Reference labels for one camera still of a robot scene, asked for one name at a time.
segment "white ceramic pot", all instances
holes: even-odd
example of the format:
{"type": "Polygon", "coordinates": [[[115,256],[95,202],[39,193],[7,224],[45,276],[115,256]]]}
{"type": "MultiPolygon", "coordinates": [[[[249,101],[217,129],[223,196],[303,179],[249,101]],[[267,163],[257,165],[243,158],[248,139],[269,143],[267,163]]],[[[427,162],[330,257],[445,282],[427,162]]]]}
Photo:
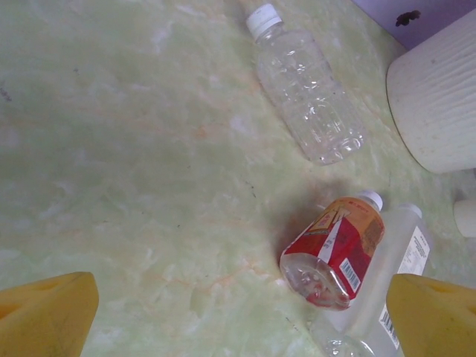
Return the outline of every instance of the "white ceramic pot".
{"type": "Polygon", "coordinates": [[[476,199],[456,202],[454,220],[464,237],[476,238],[476,199]]]}
{"type": "Polygon", "coordinates": [[[476,10],[396,59],[387,94],[400,135],[424,168],[475,168],[476,10]]]}

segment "barcode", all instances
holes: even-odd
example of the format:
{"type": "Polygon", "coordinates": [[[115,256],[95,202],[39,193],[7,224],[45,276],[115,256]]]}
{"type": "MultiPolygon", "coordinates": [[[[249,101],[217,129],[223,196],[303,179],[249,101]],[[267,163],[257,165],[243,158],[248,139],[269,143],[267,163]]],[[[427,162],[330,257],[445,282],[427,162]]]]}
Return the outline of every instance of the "barcode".
{"type": "Polygon", "coordinates": [[[339,266],[339,268],[341,268],[342,274],[345,276],[345,278],[349,282],[352,290],[356,292],[357,288],[360,286],[360,279],[358,278],[356,272],[350,265],[349,260],[345,258],[341,266],[339,266]]]}
{"type": "Polygon", "coordinates": [[[399,339],[396,337],[396,332],[395,332],[395,329],[393,328],[390,315],[388,314],[387,306],[385,306],[385,308],[382,311],[382,314],[380,315],[380,324],[382,324],[382,326],[387,331],[388,335],[392,339],[393,344],[395,345],[395,348],[399,348],[400,342],[399,342],[399,339]]]}

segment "clear plastic bottle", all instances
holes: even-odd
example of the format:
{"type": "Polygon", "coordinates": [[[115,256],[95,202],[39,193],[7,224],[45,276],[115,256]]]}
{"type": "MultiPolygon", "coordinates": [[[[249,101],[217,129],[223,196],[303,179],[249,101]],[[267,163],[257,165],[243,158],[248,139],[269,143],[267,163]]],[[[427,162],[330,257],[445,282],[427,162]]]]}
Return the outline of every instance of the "clear plastic bottle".
{"type": "Polygon", "coordinates": [[[360,149],[364,126],[312,34],[285,31],[270,4],[246,23],[260,46],[260,82],[306,156],[328,165],[360,149]]]}
{"type": "Polygon", "coordinates": [[[329,205],[281,255],[280,269],[292,289],[316,306],[347,309],[382,239],[382,205],[370,190],[329,205]]]}
{"type": "Polygon", "coordinates": [[[394,357],[399,349],[385,305],[388,286],[396,273],[423,273],[433,240],[415,205],[400,205],[382,218],[385,235],[354,304],[311,321],[312,336],[329,357],[394,357]]]}

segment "marble countertop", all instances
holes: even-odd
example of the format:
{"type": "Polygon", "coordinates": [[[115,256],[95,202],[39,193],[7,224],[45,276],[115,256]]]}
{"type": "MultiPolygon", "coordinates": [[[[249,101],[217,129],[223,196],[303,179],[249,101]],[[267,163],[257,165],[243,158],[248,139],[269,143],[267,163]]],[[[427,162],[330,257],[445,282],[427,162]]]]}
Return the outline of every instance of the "marble countertop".
{"type": "Polygon", "coordinates": [[[452,216],[473,172],[425,171],[393,124],[402,47],[350,0],[275,4],[314,33],[368,129],[339,164],[308,162],[277,117],[234,0],[1,5],[0,289],[93,272],[83,356],[320,356],[277,258],[364,188],[422,208],[431,276],[475,283],[452,216]]]}

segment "white container label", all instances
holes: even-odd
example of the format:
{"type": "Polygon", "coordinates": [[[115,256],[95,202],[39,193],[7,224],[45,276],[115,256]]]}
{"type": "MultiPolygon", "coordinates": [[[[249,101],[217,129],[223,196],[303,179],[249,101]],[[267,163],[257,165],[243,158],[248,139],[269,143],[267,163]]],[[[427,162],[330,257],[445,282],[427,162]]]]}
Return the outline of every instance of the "white container label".
{"type": "MultiPolygon", "coordinates": [[[[407,251],[400,263],[397,274],[415,274],[421,275],[425,269],[425,264],[430,254],[430,246],[423,236],[422,231],[416,227],[410,243],[408,244],[407,251]]],[[[396,337],[395,329],[393,328],[392,321],[388,314],[387,305],[384,305],[384,309],[380,314],[380,324],[384,327],[387,334],[390,336],[395,348],[400,346],[399,339],[396,337]]]]}

